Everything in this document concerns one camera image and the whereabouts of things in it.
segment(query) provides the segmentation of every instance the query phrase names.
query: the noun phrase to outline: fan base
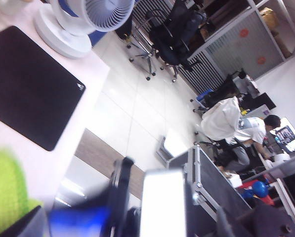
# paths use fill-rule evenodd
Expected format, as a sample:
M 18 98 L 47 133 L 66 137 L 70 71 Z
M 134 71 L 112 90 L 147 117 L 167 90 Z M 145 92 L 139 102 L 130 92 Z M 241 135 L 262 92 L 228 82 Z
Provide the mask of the fan base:
M 82 58 L 91 51 L 88 35 L 74 36 L 58 23 L 50 4 L 43 4 L 34 18 L 40 37 L 58 53 L 68 58 Z

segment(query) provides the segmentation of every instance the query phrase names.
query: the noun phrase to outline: fan grille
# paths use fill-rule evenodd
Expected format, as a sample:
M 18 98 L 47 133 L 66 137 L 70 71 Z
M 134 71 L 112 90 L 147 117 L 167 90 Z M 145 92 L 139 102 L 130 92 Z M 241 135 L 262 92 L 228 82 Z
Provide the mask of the fan grille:
M 132 0 L 86 0 L 86 11 L 97 29 L 107 30 L 116 27 L 132 11 Z

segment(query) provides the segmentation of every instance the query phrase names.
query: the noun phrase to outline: green cloth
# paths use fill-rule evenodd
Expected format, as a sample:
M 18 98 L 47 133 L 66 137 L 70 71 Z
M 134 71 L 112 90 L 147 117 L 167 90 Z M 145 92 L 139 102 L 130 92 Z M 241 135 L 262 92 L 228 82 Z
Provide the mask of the green cloth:
M 39 204 L 28 199 L 25 177 L 13 154 L 0 150 L 0 233 Z

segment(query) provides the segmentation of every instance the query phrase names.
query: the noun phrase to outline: desk fan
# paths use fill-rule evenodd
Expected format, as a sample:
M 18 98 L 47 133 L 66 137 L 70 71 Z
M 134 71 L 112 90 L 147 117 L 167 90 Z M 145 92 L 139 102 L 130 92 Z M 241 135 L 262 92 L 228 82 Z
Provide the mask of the desk fan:
M 50 47 L 69 58 L 86 56 L 91 50 L 88 34 L 117 29 L 128 19 L 134 6 L 134 0 L 49 2 L 35 16 L 36 30 Z

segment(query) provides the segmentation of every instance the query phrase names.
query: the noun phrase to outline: orange circle sticker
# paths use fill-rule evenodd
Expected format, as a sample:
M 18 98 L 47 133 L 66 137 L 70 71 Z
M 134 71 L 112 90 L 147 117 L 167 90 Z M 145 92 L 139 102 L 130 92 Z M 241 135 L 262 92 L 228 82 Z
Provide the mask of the orange circle sticker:
M 261 65 L 261 64 L 264 64 L 265 62 L 266 62 L 266 58 L 263 57 L 263 56 L 262 56 L 262 57 L 259 57 L 259 58 L 257 59 L 257 63 L 260 64 L 260 65 Z
M 244 28 L 240 31 L 240 37 L 245 38 L 246 36 L 248 36 L 249 34 L 249 30 L 247 28 Z

